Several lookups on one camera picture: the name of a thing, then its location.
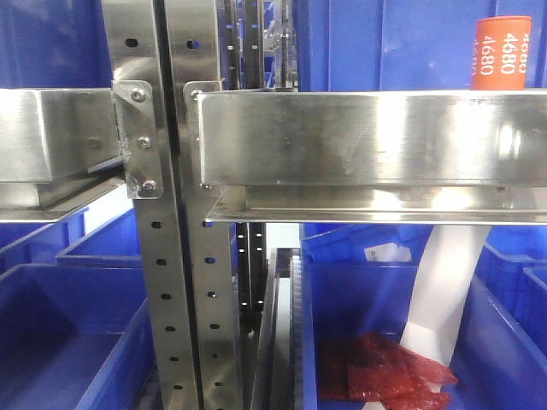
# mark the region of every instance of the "stainless steel shelf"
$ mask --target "stainless steel shelf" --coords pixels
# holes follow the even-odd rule
[[[227,187],[211,221],[547,224],[547,188]]]
[[[0,108],[0,183],[51,183],[121,164],[110,88],[0,89]]]
[[[206,185],[547,186],[543,89],[193,100]]]

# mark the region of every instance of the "blue storage crate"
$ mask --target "blue storage crate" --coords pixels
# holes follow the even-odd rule
[[[61,250],[84,234],[83,212],[55,224],[0,224],[0,274],[23,263],[55,262]]]
[[[61,264],[141,267],[137,221],[133,209],[99,226],[57,256]]]
[[[324,231],[333,226],[331,231]],[[320,232],[308,236],[309,232]],[[302,255],[315,262],[375,261],[376,247],[394,243],[408,250],[398,252],[395,261],[419,262],[432,225],[304,224],[301,226]]]
[[[142,270],[23,265],[0,290],[0,408],[136,404],[154,362]]]
[[[475,274],[521,321],[525,314],[525,267],[547,267],[547,226],[493,226]]]
[[[315,343],[378,331],[400,337],[409,313],[415,266],[304,262],[303,407],[360,410],[361,403],[318,401]],[[547,408],[547,358],[475,278],[450,367],[459,377],[444,386],[451,410]]]

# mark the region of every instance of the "metal frame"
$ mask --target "metal frame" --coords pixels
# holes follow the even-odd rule
[[[134,206],[163,405],[168,410],[198,409],[202,406],[201,379],[191,275],[183,261],[178,130],[168,110],[172,96],[165,67],[168,56],[162,6],[156,0],[103,0],[115,80],[148,82],[151,88],[144,90],[143,97],[154,106],[164,191],[154,200],[136,200]],[[116,91],[122,99],[131,98],[124,92],[133,92],[125,88]]]

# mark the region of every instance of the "paper tag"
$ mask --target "paper tag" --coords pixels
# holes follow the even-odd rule
[[[367,262],[411,262],[410,249],[396,243],[383,243],[365,248]]]

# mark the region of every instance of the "bolt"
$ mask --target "bolt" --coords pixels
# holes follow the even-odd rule
[[[152,179],[148,179],[144,181],[143,183],[144,190],[147,190],[148,192],[153,192],[156,190],[156,181]]]
[[[142,103],[146,99],[144,90],[141,90],[140,88],[133,88],[131,91],[131,99],[136,103]]]
[[[137,140],[137,144],[139,148],[148,149],[152,145],[152,142],[150,140],[150,137],[139,137]]]
[[[197,101],[197,96],[202,93],[201,90],[194,90],[190,93],[190,97],[192,100]]]

